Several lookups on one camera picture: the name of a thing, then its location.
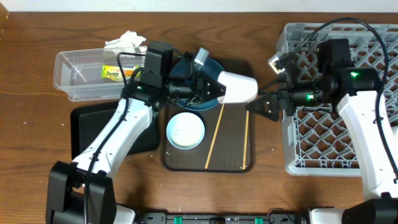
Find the white cup pink inside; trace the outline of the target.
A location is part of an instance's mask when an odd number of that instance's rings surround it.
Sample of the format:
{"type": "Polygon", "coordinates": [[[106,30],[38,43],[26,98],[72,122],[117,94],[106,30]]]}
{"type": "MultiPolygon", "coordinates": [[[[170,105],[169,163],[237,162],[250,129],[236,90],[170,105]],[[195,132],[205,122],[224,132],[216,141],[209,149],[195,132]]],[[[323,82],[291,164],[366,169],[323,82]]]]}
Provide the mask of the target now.
{"type": "Polygon", "coordinates": [[[225,94],[218,97],[220,104],[249,103],[258,93],[257,81],[252,77],[222,71],[218,82],[226,87],[225,94]]]}

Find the light blue small bowl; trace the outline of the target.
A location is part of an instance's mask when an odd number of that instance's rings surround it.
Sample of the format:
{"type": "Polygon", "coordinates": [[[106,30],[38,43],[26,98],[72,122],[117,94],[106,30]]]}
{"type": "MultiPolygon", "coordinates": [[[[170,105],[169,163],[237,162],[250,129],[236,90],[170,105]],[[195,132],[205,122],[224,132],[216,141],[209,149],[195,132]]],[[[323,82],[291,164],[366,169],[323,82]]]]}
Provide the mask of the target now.
{"type": "Polygon", "coordinates": [[[204,135],[204,122],[194,113],[178,113],[167,123],[167,140],[177,149],[188,150],[198,146],[204,135]]]}

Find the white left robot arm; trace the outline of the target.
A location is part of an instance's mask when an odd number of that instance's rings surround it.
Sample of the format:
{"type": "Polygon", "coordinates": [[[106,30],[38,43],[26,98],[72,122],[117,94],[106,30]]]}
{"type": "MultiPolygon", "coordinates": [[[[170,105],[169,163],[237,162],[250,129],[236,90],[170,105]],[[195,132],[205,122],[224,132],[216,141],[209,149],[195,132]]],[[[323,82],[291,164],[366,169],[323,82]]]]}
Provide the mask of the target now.
{"type": "Polygon", "coordinates": [[[116,203],[113,179],[139,136],[168,98],[201,103],[224,97],[223,72],[193,72],[186,77],[134,71],[111,119],[70,164],[50,170],[46,223],[134,223],[133,209],[116,203]]]}

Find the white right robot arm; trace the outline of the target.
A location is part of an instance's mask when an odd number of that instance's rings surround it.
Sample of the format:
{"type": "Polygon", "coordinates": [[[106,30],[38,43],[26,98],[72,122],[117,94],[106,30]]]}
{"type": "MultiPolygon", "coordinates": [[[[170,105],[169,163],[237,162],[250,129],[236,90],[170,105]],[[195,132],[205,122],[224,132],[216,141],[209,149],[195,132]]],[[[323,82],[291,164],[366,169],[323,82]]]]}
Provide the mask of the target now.
{"type": "Polygon", "coordinates": [[[364,202],[347,209],[313,208],[301,223],[397,223],[397,143],[375,68],[332,66],[322,78],[263,93],[246,109],[273,121],[280,110],[329,103],[343,119],[358,160],[364,202]]]}

